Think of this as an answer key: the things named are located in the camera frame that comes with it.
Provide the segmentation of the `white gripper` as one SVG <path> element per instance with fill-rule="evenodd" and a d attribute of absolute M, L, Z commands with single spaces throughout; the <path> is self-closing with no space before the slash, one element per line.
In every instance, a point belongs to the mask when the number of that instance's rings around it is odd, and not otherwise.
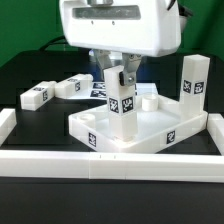
<path fill-rule="evenodd" d="M 68 43 L 94 49 L 101 71 L 112 66 L 110 51 L 123 53 L 121 86 L 136 83 L 141 55 L 169 55 L 181 43 L 177 0 L 110 0 L 99 5 L 88 0 L 60 0 L 59 7 Z"/>

